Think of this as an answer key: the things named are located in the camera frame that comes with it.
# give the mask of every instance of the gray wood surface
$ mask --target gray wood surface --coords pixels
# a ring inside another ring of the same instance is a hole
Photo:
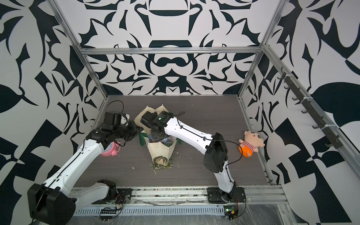
[[[237,97],[228,96],[111,96],[124,102],[124,113],[133,120],[147,105],[157,108],[163,104],[170,112],[186,113],[179,117],[185,124],[200,131],[223,135],[225,140],[238,142],[247,130]],[[112,103],[107,111],[121,111],[120,102]],[[238,147],[226,143],[229,162],[240,157]],[[243,157],[229,165],[238,185],[266,185],[267,181],[258,156]],[[205,186],[217,185],[212,172],[202,165],[203,155],[191,145],[182,142],[173,153],[173,168],[152,170],[151,156],[139,138],[126,143],[116,156],[98,156],[78,179],[75,187],[91,186],[97,180],[107,179],[117,186]]]

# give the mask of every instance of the canvas bag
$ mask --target canvas bag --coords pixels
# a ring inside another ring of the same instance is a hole
[[[142,110],[134,119],[136,125],[141,126],[142,128],[144,128],[144,130],[142,132],[146,133],[147,135],[151,134],[150,132],[150,128],[148,128],[147,126],[145,126],[144,124],[142,124],[141,121],[141,117],[146,113],[146,112],[157,112],[157,114],[160,114],[162,111],[165,112],[169,112],[164,105],[161,105],[160,107],[158,107],[157,109],[153,109],[149,106],[146,106],[146,108],[144,110]],[[150,142],[149,139],[146,137],[142,137],[143,135],[140,135],[140,138],[144,138],[146,146],[148,147],[148,150],[150,152],[151,158],[154,161],[154,159],[158,156],[163,156],[165,158],[167,158],[167,160],[169,161],[175,145],[177,143],[177,139],[176,137],[171,136],[171,143],[172,145],[170,147],[167,147],[166,145],[164,145],[162,142]]]

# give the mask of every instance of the plush toy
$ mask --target plush toy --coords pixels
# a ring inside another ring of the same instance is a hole
[[[253,152],[259,152],[258,147],[264,147],[264,139],[258,134],[253,131],[245,131],[245,141],[239,140],[241,143],[239,147],[239,151],[242,152],[243,156],[250,157],[252,156]]]

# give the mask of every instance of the patterned wallpaper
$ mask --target patterned wallpaper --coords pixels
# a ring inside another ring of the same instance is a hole
[[[269,44],[359,149],[360,1],[291,0]]]
[[[109,95],[237,94],[254,53],[89,55]]]
[[[318,104],[359,148],[358,1],[290,0],[270,47]],[[261,59],[243,100],[266,139],[265,159],[298,223],[359,224],[360,180],[304,107],[293,101],[279,73]]]
[[[252,46],[279,0],[59,0],[87,48]]]
[[[103,101],[44,0],[0,3],[1,224],[30,224],[27,191],[73,155]]]

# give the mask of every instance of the mounting plate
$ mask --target mounting plate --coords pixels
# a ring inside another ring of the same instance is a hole
[[[119,201],[119,203],[123,203],[126,199],[131,199],[131,188],[117,188],[118,194],[121,196],[122,201]],[[109,201],[108,199],[102,199],[94,202],[93,204],[107,204],[106,202]]]
[[[244,188],[236,187],[234,189],[234,196],[230,200],[230,202],[236,202],[236,198],[238,198],[239,202],[245,202],[245,191]],[[222,191],[219,188],[207,188],[207,198],[209,203],[213,204],[225,204],[228,203],[222,197]]]

